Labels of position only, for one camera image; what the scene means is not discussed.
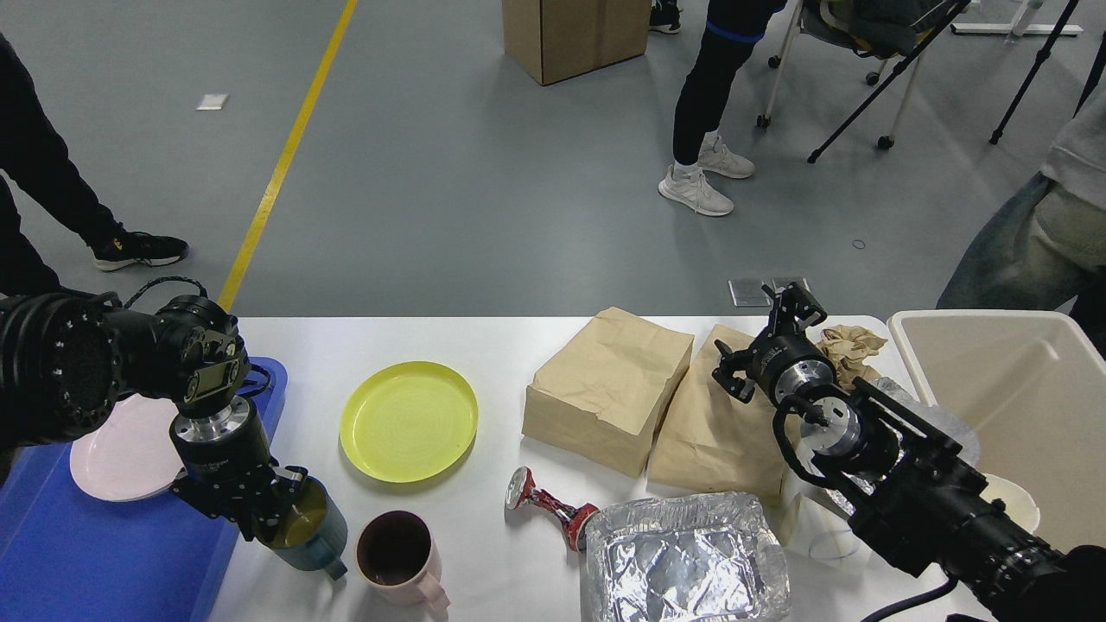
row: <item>pink mug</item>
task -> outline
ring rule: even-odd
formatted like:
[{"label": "pink mug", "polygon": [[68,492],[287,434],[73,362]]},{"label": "pink mug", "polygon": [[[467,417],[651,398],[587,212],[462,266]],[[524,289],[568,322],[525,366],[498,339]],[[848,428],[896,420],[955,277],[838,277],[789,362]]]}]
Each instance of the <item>pink mug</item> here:
[{"label": "pink mug", "polygon": [[441,558],[421,518],[395,510],[373,519],[357,540],[357,568],[385,600],[426,602],[435,612],[449,607],[441,589]]}]

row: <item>cardboard box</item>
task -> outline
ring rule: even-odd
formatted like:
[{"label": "cardboard box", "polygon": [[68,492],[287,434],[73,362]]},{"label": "cardboard box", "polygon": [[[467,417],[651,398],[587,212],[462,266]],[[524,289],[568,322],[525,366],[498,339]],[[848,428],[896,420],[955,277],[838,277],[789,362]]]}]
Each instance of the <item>cardboard box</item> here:
[{"label": "cardboard box", "polygon": [[543,86],[645,53],[651,0],[503,0],[503,48]]}]

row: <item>yellow plate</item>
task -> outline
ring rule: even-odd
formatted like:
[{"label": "yellow plate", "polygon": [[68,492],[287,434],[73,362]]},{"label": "yellow plate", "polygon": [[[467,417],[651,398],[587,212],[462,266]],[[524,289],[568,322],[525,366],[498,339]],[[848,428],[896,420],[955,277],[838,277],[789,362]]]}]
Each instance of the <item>yellow plate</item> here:
[{"label": "yellow plate", "polygon": [[396,484],[437,475],[477,434],[477,397],[460,374],[411,361],[362,383],[342,413],[342,448],[365,475]]}]

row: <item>yellow floor line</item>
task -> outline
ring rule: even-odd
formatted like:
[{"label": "yellow floor line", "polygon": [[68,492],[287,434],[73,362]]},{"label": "yellow floor line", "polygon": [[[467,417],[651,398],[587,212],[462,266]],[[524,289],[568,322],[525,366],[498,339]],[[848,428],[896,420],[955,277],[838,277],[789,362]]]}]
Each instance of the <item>yellow floor line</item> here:
[{"label": "yellow floor line", "polygon": [[242,279],[250,267],[250,260],[253,259],[253,251],[258,248],[261,232],[264,231],[265,224],[269,221],[269,214],[272,212],[276,195],[280,194],[280,187],[284,184],[284,176],[288,174],[289,166],[292,165],[295,151],[300,147],[303,131],[307,127],[307,122],[311,121],[311,113],[315,110],[319,93],[323,90],[323,84],[326,82],[326,74],[331,71],[331,63],[334,62],[334,55],[342,44],[342,38],[345,35],[346,25],[349,23],[349,18],[353,17],[355,8],[357,8],[357,0],[346,0],[342,17],[338,18],[338,23],[334,27],[334,33],[331,34],[331,42],[326,45],[323,59],[319,61],[315,77],[311,81],[311,87],[307,89],[307,95],[303,99],[303,105],[300,106],[300,114],[296,115],[295,124],[292,125],[292,132],[289,133],[288,141],[284,143],[284,151],[281,152],[280,159],[276,162],[276,168],[273,169],[273,175],[265,187],[265,194],[261,197],[258,211],[253,215],[253,222],[250,224],[250,228],[246,232],[246,239],[242,240],[242,246],[238,249],[238,257],[230,269],[230,276],[227,277],[227,282],[222,286],[222,292],[219,294],[219,305],[227,311],[230,311],[230,307],[234,303],[234,298],[238,296],[238,288],[242,286]]}]

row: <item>plastic plate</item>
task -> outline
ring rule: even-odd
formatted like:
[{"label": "plastic plate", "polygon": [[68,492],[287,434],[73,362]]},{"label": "plastic plate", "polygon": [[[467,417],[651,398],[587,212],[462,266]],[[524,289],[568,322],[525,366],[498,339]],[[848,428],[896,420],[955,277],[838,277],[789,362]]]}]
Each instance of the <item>plastic plate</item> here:
[{"label": "plastic plate", "polygon": [[182,466],[169,440],[176,416],[169,400],[133,395],[119,402],[100,429],[73,442],[73,481],[105,501],[136,501],[164,493]]},{"label": "plastic plate", "polygon": [[354,391],[342,414],[342,448],[369,477],[418,481],[465,455],[477,418],[476,395],[460,374],[438,363],[399,363]]}]

